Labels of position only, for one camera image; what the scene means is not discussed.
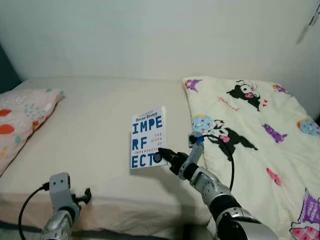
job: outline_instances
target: cartoon character print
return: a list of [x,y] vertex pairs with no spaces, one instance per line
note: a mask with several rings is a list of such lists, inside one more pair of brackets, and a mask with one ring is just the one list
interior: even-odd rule
[[198,93],[198,90],[196,89],[196,84],[199,83],[200,81],[202,81],[202,79],[194,79],[194,80],[187,80],[184,82],[184,86],[186,89],[190,89],[190,90],[193,90],[195,92]]
[[194,131],[207,134],[217,125],[223,125],[220,120],[212,120],[209,116],[197,114],[192,117],[192,128]]
[[292,97],[292,94],[290,92],[288,92],[283,86],[280,86],[278,84],[274,84],[272,85],[274,91],[279,92],[279,93],[285,93],[288,94]]
[[260,94],[257,92],[257,85],[252,83],[245,83],[243,80],[236,81],[238,84],[234,86],[234,89],[228,91],[227,94],[230,94],[235,99],[243,99],[249,104],[254,106],[258,111],[260,105]]
[[320,136],[320,127],[310,118],[302,119],[296,125],[304,134]]
[[320,240],[320,202],[305,189],[300,217],[289,232],[295,240]]
[[270,134],[276,143],[280,143],[283,142],[285,140],[285,137],[288,136],[288,134],[283,134],[281,135],[279,132],[275,131],[271,126],[269,126],[268,124],[264,124],[262,125],[262,127],[264,127],[264,129],[266,130],[266,132],[268,134]]
[[251,148],[254,150],[258,150],[251,142],[249,142],[244,136],[239,135],[234,130],[226,127],[223,128],[223,125],[216,125],[213,129],[209,131],[210,134],[213,134],[220,140],[222,140],[225,144],[218,141],[216,138],[209,137],[209,140],[214,143],[218,144],[221,151],[227,156],[227,159],[231,161],[231,156],[228,152],[228,149],[231,153],[231,155],[234,154],[236,147],[235,145],[241,143],[246,148]]

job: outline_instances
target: blanket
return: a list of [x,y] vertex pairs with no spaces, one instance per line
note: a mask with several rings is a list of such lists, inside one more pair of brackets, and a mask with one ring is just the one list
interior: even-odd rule
[[[320,128],[283,86],[183,79],[194,131],[234,159],[232,194],[280,240],[320,239]],[[206,167],[229,185],[231,156],[204,141]]]

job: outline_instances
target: book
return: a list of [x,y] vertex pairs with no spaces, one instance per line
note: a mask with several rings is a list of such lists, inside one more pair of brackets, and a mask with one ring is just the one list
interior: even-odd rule
[[166,147],[166,108],[156,107],[132,116],[130,168],[148,168],[168,164],[158,153]]

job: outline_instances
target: wire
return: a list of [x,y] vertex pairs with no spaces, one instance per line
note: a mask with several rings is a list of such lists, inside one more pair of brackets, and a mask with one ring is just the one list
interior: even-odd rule
[[224,141],[222,141],[219,137],[213,134],[205,134],[205,135],[202,135],[202,137],[207,137],[211,142],[212,140],[210,138],[217,139],[220,143],[222,143],[225,146],[226,150],[228,151],[229,157],[231,159],[231,180],[230,180],[230,186],[229,186],[229,189],[231,192],[232,187],[234,185],[234,179],[235,179],[235,161],[230,149],[228,148],[227,144]]
[[46,182],[45,184],[43,184],[41,187],[39,187],[37,190],[35,190],[33,193],[30,194],[30,196],[28,196],[28,198],[25,200],[24,204],[22,205],[22,208],[20,210],[19,213],[19,219],[18,219],[18,229],[19,229],[19,234],[20,234],[20,238],[22,240],[26,240],[24,232],[22,230],[22,215],[24,214],[24,210],[28,204],[28,202],[30,201],[30,199],[39,191],[41,190],[45,190],[48,191],[49,190],[49,182]]

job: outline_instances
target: pink pillowcase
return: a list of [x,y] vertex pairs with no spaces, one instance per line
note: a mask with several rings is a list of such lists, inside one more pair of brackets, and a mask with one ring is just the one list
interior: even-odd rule
[[62,90],[51,88],[0,94],[0,176],[63,96]]

